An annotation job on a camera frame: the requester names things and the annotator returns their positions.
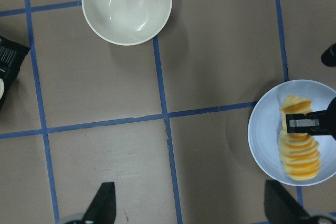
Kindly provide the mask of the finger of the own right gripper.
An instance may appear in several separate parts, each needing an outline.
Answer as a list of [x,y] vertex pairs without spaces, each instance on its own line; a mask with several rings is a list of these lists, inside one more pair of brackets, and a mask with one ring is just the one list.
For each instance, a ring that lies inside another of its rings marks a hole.
[[277,180],[266,180],[264,212],[269,223],[311,223],[310,215]]

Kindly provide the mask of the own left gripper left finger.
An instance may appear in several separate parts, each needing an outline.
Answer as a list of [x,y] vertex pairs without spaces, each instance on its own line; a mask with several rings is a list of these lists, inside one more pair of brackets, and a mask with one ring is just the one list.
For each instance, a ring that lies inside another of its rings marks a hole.
[[116,220],[116,191],[114,182],[102,183],[86,210],[82,223],[114,224]]

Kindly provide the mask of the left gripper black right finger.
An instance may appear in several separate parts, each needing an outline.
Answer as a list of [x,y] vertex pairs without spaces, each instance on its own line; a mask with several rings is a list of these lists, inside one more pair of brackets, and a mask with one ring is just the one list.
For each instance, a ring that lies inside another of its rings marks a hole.
[[332,44],[328,49],[326,49],[321,55],[321,62],[327,67],[336,66],[336,44]]

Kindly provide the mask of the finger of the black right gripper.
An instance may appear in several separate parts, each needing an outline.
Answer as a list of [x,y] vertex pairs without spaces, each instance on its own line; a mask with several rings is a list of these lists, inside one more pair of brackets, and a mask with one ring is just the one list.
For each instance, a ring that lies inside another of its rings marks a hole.
[[286,114],[287,133],[332,136],[335,140],[335,98],[326,110],[307,114]]

